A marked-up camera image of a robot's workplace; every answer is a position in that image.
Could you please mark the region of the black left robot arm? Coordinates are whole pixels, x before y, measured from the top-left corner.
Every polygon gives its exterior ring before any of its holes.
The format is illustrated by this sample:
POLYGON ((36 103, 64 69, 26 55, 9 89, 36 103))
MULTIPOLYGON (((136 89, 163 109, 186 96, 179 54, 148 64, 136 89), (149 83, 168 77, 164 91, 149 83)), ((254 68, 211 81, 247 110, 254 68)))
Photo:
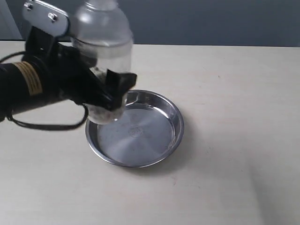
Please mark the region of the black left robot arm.
POLYGON ((113 112, 136 80, 136 74, 111 70, 104 81, 99 80, 78 49, 32 27, 21 61, 0 63, 0 115, 9 117, 64 100, 113 112))

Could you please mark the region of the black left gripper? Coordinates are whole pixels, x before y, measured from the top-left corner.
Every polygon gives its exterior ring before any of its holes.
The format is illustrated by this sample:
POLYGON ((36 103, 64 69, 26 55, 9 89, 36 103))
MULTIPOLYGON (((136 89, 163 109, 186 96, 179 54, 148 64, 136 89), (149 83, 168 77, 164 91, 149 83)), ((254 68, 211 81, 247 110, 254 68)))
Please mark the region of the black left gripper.
POLYGON ((47 101, 70 99, 114 111, 112 94, 126 94, 136 85, 137 74, 106 71, 105 81, 99 80, 80 60, 79 51, 59 43, 56 37, 34 26, 25 42, 24 60, 36 67, 47 101))

